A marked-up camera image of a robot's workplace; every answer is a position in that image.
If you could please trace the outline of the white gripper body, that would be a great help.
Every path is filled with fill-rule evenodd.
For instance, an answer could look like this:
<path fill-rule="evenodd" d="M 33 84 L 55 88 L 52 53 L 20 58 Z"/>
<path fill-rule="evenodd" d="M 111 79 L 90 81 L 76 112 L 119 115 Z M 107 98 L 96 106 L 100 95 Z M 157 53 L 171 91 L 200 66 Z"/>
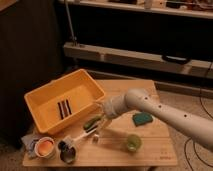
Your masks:
<path fill-rule="evenodd" d="M 112 104 L 112 100 L 108 99 L 101 103 L 102 110 L 108 119 L 115 119 L 118 117 Z"/>

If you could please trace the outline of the clear gripper finger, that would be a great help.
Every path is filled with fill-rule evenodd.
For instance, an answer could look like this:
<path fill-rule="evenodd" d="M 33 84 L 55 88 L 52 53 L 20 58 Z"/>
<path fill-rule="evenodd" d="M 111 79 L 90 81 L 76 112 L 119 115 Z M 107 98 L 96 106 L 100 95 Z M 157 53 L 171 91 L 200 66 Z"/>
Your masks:
<path fill-rule="evenodd" d="M 107 126 L 111 124 L 112 120 L 108 118 L 104 118 L 101 123 L 98 126 L 98 131 L 101 132 L 103 129 L 105 129 Z"/>

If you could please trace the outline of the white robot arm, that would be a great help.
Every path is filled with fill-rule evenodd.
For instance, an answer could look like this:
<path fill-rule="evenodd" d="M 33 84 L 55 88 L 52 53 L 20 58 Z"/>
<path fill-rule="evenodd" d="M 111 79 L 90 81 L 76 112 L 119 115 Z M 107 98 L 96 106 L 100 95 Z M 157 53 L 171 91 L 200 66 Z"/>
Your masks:
<path fill-rule="evenodd" d="M 119 96 L 108 98 L 102 103 L 102 110 L 107 120 L 118 118 L 132 110 L 150 113 L 213 151 L 213 121 L 160 103 L 151 98 L 145 89 L 130 89 Z"/>

